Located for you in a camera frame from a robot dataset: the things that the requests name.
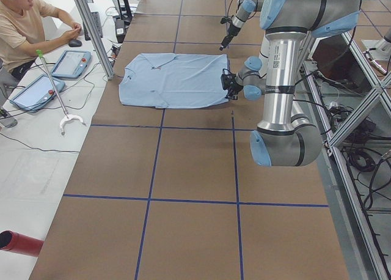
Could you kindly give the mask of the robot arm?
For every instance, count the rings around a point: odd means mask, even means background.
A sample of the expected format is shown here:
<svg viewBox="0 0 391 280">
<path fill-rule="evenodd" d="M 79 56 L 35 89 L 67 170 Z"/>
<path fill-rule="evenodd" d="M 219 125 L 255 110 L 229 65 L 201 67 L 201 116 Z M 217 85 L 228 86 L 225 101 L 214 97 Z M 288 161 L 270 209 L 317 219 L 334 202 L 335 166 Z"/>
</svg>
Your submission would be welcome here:
<svg viewBox="0 0 391 280">
<path fill-rule="evenodd" d="M 294 99 L 306 38 L 339 35 L 358 21 L 360 0 L 240 0 L 221 42 L 226 48 L 254 12 L 260 13 L 265 36 L 259 56 L 249 57 L 235 74 L 222 75 L 227 97 L 242 92 L 249 100 L 264 99 L 263 117 L 250 135 L 252 158 L 260 166 L 305 166 L 322 147 L 317 127 Z"/>
<path fill-rule="evenodd" d="M 221 18 L 220 24 L 228 23 L 227 35 L 223 38 L 219 50 L 225 49 L 232 39 L 236 37 L 245 22 L 250 19 L 255 13 L 260 12 L 265 0 L 238 0 L 236 13 L 232 16 L 224 16 Z"/>
</svg>

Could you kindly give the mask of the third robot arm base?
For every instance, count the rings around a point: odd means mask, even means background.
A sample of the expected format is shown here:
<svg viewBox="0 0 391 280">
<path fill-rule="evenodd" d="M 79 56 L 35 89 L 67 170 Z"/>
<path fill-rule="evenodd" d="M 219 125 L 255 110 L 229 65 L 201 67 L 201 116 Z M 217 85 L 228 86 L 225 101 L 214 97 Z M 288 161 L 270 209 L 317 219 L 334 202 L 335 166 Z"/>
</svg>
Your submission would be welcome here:
<svg viewBox="0 0 391 280">
<path fill-rule="evenodd" d="M 390 57 L 390 29 L 381 40 L 362 40 L 365 57 L 370 61 L 387 61 Z"/>
</svg>

